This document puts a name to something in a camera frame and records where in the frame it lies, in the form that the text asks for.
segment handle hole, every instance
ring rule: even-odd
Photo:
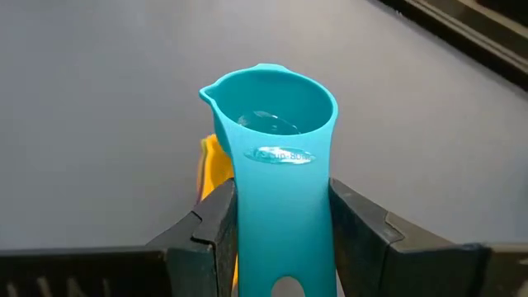
[[[271,290],[271,297],[305,297],[303,286],[291,276],[281,277]]]

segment blue pitcher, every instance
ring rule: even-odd
[[[269,297],[283,276],[308,297],[336,296],[328,202],[335,98],[275,64],[228,73],[200,97],[233,162],[240,296]]]

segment black metal frame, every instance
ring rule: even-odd
[[[528,90],[528,39],[458,0],[379,0]],[[519,1],[526,9],[527,3]]]

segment water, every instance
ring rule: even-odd
[[[237,123],[251,130],[276,135],[301,134],[296,125],[265,111],[250,111],[241,115]]]

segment pitcher spout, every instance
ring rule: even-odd
[[[201,100],[205,101],[205,103],[211,105],[211,103],[215,100],[215,93],[216,93],[217,86],[212,84],[207,87],[203,87],[200,89],[200,98]]]

